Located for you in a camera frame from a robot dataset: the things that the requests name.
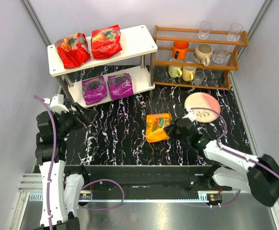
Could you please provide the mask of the large red candy bag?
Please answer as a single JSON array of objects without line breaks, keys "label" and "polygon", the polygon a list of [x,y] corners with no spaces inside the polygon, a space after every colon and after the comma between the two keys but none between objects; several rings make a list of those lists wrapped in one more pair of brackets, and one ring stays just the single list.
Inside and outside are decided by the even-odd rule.
[{"label": "large red candy bag", "polygon": [[58,55],[65,69],[78,68],[91,59],[84,33],[68,35],[55,42]]}]

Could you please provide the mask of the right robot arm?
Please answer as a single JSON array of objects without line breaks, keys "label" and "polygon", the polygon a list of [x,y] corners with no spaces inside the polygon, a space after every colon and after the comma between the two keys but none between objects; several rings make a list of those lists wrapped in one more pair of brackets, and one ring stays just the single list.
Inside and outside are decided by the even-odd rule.
[{"label": "right robot arm", "polygon": [[189,118],[181,118],[164,128],[170,138],[185,142],[207,159],[221,163],[212,173],[219,186],[250,193],[259,203],[272,207],[279,200],[279,165],[267,154],[246,154],[198,133]]}]

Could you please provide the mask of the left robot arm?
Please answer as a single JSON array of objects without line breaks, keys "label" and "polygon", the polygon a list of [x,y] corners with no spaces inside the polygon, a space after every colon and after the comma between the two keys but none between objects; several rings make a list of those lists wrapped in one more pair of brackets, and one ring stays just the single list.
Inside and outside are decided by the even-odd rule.
[{"label": "left robot arm", "polygon": [[76,105],[76,111],[46,111],[36,117],[35,157],[42,178],[43,206],[40,230],[78,230],[80,191],[88,180],[83,166],[65,170],[65,137],[73,130],[91,125],[98,112]]}]

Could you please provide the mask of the purple candy bag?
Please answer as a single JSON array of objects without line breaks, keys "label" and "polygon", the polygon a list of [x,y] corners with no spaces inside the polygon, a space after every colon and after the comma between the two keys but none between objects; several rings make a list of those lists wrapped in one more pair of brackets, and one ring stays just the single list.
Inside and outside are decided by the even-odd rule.
[{"label": "purple candy bag", "polygon": [[86,105],[98,103],[108,94],[103,76],[85,80],[81,83],[81,85],[82,96]]},{"label": "purple candy bag", "polygon": [[134,94],[132,78],[129,73],[108,76],[107,83],[112,100],[126,98]]}]

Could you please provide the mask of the small red candy bag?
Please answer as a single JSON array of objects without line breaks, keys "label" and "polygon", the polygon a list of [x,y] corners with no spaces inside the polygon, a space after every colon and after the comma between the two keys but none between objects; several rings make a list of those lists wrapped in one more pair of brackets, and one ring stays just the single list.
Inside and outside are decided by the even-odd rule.
[{"label": "small red candy bag", "polygon": [[92,31],[91,51],[94,59],[108,59],[122,51],[118,24]]}]

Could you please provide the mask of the yellow mango candy bag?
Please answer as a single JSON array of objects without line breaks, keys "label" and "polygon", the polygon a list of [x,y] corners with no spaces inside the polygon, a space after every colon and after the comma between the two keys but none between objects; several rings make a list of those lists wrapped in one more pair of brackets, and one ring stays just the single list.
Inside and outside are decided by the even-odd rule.
[{"label": "yellow mango candy bag", "polygon": [[150,114],[146,116],[146,140],[148,143],[155,143],[169,139],[165,127],[172,122],[170,113]]}]

